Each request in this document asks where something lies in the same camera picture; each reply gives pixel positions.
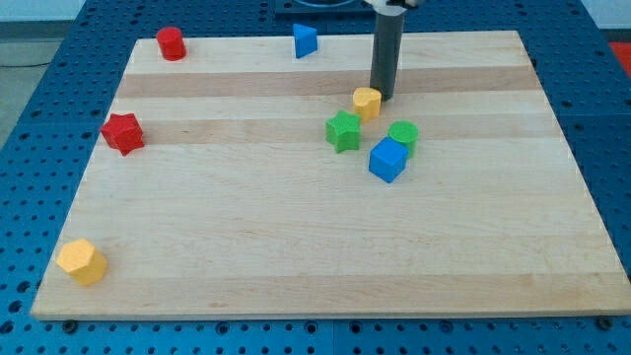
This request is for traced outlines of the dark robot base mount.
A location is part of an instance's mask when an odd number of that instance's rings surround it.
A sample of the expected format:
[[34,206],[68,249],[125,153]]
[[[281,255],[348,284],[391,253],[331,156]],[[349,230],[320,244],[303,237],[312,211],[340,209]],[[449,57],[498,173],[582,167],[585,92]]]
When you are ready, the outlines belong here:
[[276,18],[293,16],[373,15],[363,0],[271,0]]

